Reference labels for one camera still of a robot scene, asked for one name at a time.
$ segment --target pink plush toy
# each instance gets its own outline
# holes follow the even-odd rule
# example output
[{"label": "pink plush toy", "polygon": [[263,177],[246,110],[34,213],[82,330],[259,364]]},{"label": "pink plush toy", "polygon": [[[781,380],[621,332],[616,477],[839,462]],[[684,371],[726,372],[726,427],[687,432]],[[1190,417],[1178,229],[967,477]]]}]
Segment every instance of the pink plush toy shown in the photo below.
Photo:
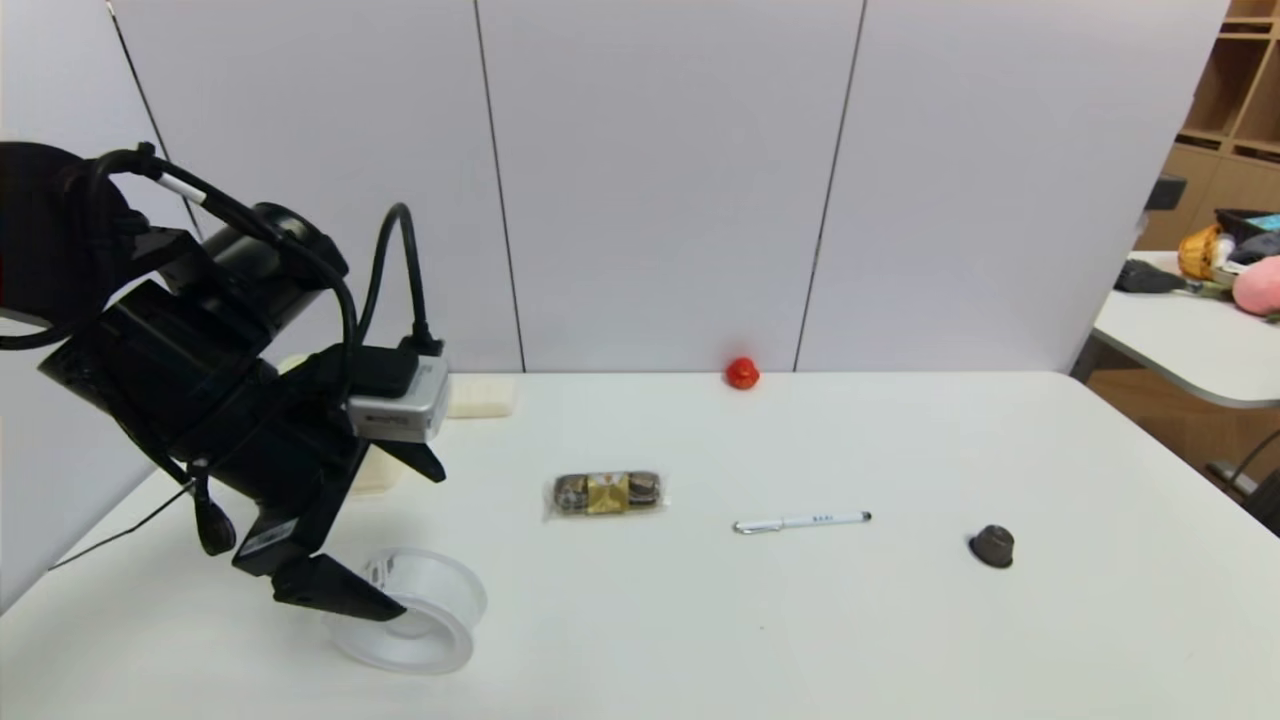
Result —
[{"label": "pink plush toy", "polygon": [[1263,316],[1280,313],[1280,255],[1249,265],[1235,278],[1231,296],[1245,313]]}]

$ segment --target pen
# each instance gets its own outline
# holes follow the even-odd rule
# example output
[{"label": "pen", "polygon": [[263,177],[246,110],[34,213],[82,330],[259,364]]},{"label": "pen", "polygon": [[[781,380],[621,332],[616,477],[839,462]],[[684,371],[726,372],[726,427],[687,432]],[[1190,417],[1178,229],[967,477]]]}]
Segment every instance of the pen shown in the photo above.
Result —
[{"label": "pen", "polygon": [[847,525],[851,523],[868,523],[870,512],[849,512],[845,515],[800,515],[796,518],[778,518],[777,520],[755,520],[750,523],[733,523],[733,532],[744,536],[755,533],[772,533],[787,528],[812,528],[814,525]]}]

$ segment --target small red toy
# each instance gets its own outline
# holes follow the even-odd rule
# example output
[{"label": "small red toy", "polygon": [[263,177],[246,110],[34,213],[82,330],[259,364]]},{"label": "small red toy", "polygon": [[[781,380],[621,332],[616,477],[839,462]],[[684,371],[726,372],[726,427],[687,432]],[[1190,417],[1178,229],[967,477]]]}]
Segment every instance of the small red toy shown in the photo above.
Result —
[{"label": "small red toy", "polygon": [[760,372],[755,369],[755,363],[751,363],[750,357],[739,357],[724,370],[724,380],[737,389],[751,389],[759,379]]}]

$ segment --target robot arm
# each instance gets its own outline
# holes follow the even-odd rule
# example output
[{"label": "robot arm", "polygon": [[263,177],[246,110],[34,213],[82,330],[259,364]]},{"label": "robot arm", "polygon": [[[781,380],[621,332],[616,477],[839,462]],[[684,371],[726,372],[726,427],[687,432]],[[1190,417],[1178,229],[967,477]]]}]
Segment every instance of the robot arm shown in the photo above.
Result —
[{"label": "robot arm", "polygon": [[[357,324],[332,238],[279,205],[241,205],[150,146],[82,160],[5,142],[0,168],[0,315],[45,328],[0,338],[0,350],[65,341],[41,373],[111,415],[189,488],[209,555],[236,547],[209,478],[253,498],[259,516],[232,565],[271,577],[276,601],[370,620],[402,614],[317,552],[370,442],[444,479],[426,442],[443,420],[447,368],[425,320],[399,348],[362,346],[372,305]],[[150,177],[228,227],[202,245],[151,227],[111,184],[120,172]],[[406,229],[408,211],[397,208]],[[389,218],[379,269],[390,227]],[[104,309],[150,272],[165,286],[143,282]],[[259,355],[325,290],[339,296],[343,342],[279,375]]]}]

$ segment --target clear tape roll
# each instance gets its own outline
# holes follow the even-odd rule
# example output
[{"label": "clear tape roll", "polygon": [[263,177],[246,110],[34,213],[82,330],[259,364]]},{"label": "clear tape roll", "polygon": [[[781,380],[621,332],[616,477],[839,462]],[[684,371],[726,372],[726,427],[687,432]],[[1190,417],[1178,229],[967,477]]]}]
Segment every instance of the clear tape roll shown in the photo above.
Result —
[{"label": "clear tape roll", "polygon": [[472,630],[489,601],[480,578],[466,565],[397,547],[370,557],[362,575],[407,611],[387,623],[328,615],[329,634],[339,650],[398,673],[452,673],[471,660]]}]

